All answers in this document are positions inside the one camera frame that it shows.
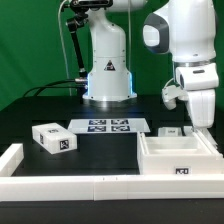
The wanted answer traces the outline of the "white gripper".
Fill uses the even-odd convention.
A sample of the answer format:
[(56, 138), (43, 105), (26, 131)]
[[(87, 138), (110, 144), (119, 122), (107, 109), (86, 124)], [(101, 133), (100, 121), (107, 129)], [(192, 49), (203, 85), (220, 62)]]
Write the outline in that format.
[(186, 108), (195, 128), (210, 128), (215, 115), (215, 88), (219, 85), (216, 64), (177, 67), (176, 82), (186, 92)]

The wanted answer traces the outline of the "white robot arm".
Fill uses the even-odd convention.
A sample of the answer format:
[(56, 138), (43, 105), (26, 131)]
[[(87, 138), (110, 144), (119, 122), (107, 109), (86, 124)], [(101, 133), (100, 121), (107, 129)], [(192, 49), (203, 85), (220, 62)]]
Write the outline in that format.
[[(136, 96), (126, 68), (124, 31), (109, 22), (107, 11), (138, 9), (147, 0), (114, 0), (105, 9), (87, 11), (93, 46), (93, 68), (84, 98), (106, 104)], [(163, 89), (167, 108), (183, 100), (195, 128), (213, 125), (215, 88), (219, 78), (215, 63), (216, 15), (212, 0), (169, 0), (149, 14), (143, 25), (143, 42), (156, 54), (172, 55), (174, 84)]]

